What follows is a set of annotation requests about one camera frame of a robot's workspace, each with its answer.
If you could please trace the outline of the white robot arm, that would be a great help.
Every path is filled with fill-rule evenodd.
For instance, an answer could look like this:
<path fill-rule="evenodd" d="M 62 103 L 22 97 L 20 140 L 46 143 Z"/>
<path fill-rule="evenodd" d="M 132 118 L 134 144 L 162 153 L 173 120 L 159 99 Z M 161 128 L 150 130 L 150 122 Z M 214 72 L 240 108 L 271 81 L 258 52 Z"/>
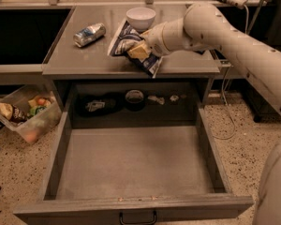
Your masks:
<path fill-rule="evenodd" d="M 234 28 L 214 5 L 195 3 L 182 18 L 160 23 L 142 37 L 128 50 L 133 58 L 218 50 L 281 116 L 281 52 Z M 265 162 L 252 225 L 281 225 L 281 140 Z"/>

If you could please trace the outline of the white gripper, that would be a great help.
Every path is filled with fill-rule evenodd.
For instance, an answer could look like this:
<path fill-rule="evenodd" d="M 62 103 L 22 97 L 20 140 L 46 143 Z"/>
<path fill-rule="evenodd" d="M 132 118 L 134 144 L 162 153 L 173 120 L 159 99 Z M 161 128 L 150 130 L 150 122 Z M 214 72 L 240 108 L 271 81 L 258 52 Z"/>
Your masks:
<path fill-rule="evenodd" d="M 146 59 L 151 54 L 162 57 L 176 51 L 188 51 L 194 47 L 193 39 L 184 30 L 184 19 L 160 23 L 140 34 L 145 39 L 137 43 L 127 54 L 134 59 Z"/>

